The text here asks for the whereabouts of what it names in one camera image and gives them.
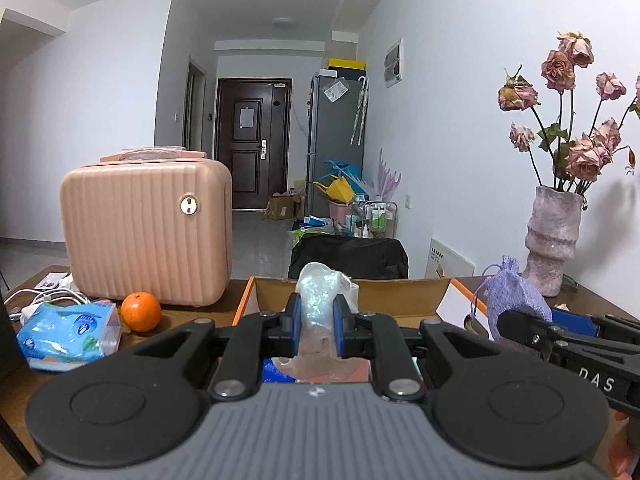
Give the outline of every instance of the suitcase handle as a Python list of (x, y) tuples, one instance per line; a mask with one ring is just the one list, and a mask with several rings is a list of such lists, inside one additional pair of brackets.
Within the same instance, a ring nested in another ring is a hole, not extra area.
[(179, 146), (167, 148), (137, 148), (135, 150), (125, 150), (114, 155), (102, 156), (100, 162), (114, 162), (118, 160), (156, 160), (161, 158), (205, 158), (205, 152), (190, 152), (183, 150)]

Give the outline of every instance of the dark brown door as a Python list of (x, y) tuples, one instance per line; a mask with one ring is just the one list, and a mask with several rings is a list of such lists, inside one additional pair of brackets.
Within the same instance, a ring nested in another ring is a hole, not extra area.
[(221, 79), (216, 160), (231, 171), (233, 208), (265, 209), (287, 187), (290, 79)]

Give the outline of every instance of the finger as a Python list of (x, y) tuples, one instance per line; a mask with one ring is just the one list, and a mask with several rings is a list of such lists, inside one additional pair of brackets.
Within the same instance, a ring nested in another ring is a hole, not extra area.
[(633, 460), (633, 451), (626, 443), (627, 427), (615, 434), (609, 446), (609, 466), (613, 476), (625, 473)]

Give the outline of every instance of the yellow bag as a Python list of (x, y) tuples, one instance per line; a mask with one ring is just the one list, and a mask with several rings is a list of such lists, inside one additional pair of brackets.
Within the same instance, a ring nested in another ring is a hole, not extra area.
[(314, 186), (327, 195), (329, 199), (334, 200), (334, 202), (342, 202), (343, 204), (351, 203), (355, 192), (351, 189), (347, 179), (343, 176), (338, 178), (333, 175), (332, 178), (334, 181), (329, 186), (325, 186), (321, 182), (314, 182)]

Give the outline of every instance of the baseboard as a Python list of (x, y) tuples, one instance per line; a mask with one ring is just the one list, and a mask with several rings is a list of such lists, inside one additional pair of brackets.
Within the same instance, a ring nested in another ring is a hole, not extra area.
[(22, 238), (0, 237), (0, 243), (20, 245), (22, 247), (33, 247), (36, 249), (55, 249), (57, 251), (66, 251), (66, 244), (64, 242), (47, 242), (45, 240), (24, 240)]

